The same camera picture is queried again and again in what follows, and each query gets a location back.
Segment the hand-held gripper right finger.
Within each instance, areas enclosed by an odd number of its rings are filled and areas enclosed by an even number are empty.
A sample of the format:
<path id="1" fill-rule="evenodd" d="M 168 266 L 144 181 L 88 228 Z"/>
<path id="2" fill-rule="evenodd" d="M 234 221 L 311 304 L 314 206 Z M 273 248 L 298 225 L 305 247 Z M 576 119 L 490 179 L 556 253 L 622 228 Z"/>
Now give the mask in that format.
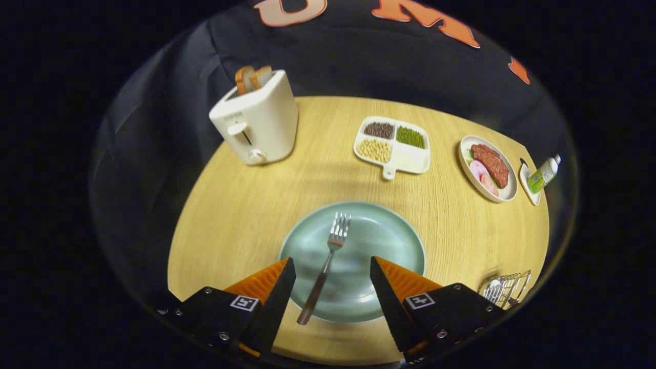
<path id="1" fill-rule="evenodd" d="M 443 359 L 505 317 L 504 309 L 463 283 L 442 286 L 377 255 L 370 279 L 407 363 Z"/>

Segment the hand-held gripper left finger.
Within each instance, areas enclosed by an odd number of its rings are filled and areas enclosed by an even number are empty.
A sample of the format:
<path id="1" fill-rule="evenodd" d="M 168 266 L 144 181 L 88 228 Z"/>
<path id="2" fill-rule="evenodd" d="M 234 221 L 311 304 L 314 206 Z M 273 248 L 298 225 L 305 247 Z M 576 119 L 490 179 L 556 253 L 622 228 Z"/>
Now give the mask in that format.
<path id="1" fill-rule="evenodd" d="M 186 299 L 172 296 L 158 317 L 204 350 L 227 359 L 269 359 L 297 273 L 292 257 L 227 288 L 201 287 Z"/>

